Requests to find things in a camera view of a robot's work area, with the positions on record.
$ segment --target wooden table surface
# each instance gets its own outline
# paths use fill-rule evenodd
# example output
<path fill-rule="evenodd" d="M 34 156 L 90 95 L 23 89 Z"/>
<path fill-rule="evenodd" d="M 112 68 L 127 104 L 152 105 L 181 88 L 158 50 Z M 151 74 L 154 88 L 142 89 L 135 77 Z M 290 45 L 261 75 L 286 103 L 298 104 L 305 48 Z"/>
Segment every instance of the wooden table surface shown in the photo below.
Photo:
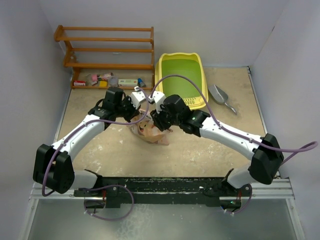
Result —
<path fill-rule="evenodd" d="M 209 104 L 218 120 L 245 132 L 264 136 L 247 68 L 205 67 L 204 71 L 207 84 L 216 84 L 223 89 L 229 95 L 228 103 L 238 112 L 235 115 L 226 106 L 216 104 L 210 95 Z M 113 72 L 120 78 L 150 81 L 149 72 Z M 105 92 L 104 89 L 71 91 L 59 139 L 84 119 L 96 102 L 104 98 Z M 109 177 L 222 177 L 231 168 L 248 163 L 241 154 L 218 142 L 186 134 L 175 126 L 172 129 L 173 132 L 167 135 L 169 145 L 165 146 L 145 142 L 128 127 L 112 124 L 82 149 L 73 161 L 73 167 Z"/>

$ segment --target crumpled bag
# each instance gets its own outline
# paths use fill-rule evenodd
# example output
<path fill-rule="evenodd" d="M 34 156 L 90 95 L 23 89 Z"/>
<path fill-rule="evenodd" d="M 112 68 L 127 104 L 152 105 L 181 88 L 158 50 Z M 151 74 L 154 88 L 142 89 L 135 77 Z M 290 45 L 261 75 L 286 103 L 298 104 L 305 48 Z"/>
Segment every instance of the crumpled bag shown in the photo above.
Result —
<path fill-rule="evenodd" d="M 145 110 L 140 109 L 139 115 L 132 118 L 131 121 L 137 121 L 143 116 L 143 114 L 145 114 L 145 112 Z M 128 128 L 139 138 L 152 144 L 161 145 L 169 145 L 166 134 L 173 132 L 173 130 L 171 129 L 160 131 L 154 125 L 154 121 L 150 116 L 150 112 L 146 114 L 145 118 L 142 121 L 133 125 L 128 125 Z"/>

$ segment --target gray wall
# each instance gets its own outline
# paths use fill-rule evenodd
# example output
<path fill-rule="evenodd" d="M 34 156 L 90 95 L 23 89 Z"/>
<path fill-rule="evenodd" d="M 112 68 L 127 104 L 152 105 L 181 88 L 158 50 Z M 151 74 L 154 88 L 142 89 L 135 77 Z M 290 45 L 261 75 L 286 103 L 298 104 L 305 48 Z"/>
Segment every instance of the gray wall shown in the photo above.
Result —
<path fill-rule="evenodd" d="M 35 153 L 50 144 L 69 89 L 63 53 L 36 0 L 0 1 L 0 238 L 16 240 Z"/>
<path fill-rule="evenodd" d="M 320 2 L 291 0 L 252 67 L 270 133 L 283 148 L 320 140 Z M 280 170 L 289 176 L 307 239 L 319 239 L 320 147 Z"/>
<path fill-rule="evenodd" d="M 288 0 L 40 0 L 53 29 L 154 26 L 155 57 L 196 52 L 205 66 L 253 64 Z M 94 58 L 101 59 L 93 53 Z M 88 54 L 83 60 L 90 60 Z M 104 60 L 114 61 L 108 55 Z M 140 56 L 131 58 L 140 60 Z"/>

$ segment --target wooden rack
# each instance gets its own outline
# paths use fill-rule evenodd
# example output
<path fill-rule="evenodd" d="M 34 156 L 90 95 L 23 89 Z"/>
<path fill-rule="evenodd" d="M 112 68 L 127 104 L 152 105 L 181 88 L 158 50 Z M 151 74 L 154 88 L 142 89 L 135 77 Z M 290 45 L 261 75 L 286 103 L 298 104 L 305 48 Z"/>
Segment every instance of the wooden rack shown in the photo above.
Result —
<path fill-rule="evenodd" d="M 122 31 L 122 32 L 150 32 L 150 38 L 122 38 L 122 37 L 68 37 L 65 30 L 76 31 Z M 100 86 L 74 86 L 74 81 L 78 80 L 82 69 L 127 69 L 127 70 L 151 70 L 152 81 L 151 87 L 143 87 L 145 90 L 151 90 L 155 85 L 155 44 L 154 44 L 154 28 L 135 28 L 135 27 L 77 27 L 59 25 L 54 33 L 56 42 L 64 41 L 66 47 L 63 66 L 72 67 L 73 76 L 71 88 L 95 88 L 106 89 L 108 87 Z M 70 41 L 86 41 L 86 42 L 138 42 L 150 43 L 150 49 L 144 48 L 94 48 L 94 47 L 72 47 Z M 117 52 L 117 53 L 149 53 L 151 54 L 150 64 L 112 64 L 112 63 L 81 63 L 78 62 L 75 52 Z M 122 89 L 133 89 L 133 87 L 120 87 Z"/>

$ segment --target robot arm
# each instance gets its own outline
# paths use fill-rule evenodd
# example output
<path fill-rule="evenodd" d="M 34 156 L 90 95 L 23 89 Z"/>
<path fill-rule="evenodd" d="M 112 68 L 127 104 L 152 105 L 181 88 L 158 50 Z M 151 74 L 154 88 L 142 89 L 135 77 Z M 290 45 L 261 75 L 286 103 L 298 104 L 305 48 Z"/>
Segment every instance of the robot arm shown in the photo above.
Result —
<path fill-rule="evenodd" d="M 54 164 L 50 167 L 46 187 L 61 194 L 70 188 L 93 188 L 97 181 L 97 175 L 87 170 L 74 171 L 72 161 L 88 142 L 108 128 L 110 123 L 104 120 L 115 121 L 116 118 L 122 117 L 130 122 L 133 117 L 139 114 L 141 103 L 145 100 L 144 94 L 138 89 L 130 96 L 125 96 L 122 89 L 110 87 L 106 91 L 105 98 L 98 101 L 82 123 L 75 128 L 81 128 L 77 133 L 74 134 L 74 129 L 51 146 L 43 144 L 38 148 L 33 171 L 34 181 L 43 183 L 49 161 L 55 151 L 60 148 Z M 231 169 L 222 181 L 225 187 L 239 189 L 254 181 L 271 184 L 284 159 L 282 153 L 265 149 L 256 143 L 227 133 L 216 125 L 208 113 L 202 110 L 190 110 L 178 95 L 165 97 L 162 92 L 155 91 L 153 96 L 147 100 L 149 103 L 155 104 L 155 110 L 150 114 L 154 125 L 161 131 L 172 125 L 179 126 L 188 134 L 222 143 L 251 161 L 250 164 L 242 168 Z M 222 122 L 220 124 L 233 132 L 279 148 L 277 139 L 271 134 L 261 137 L 240 131 Z"/>

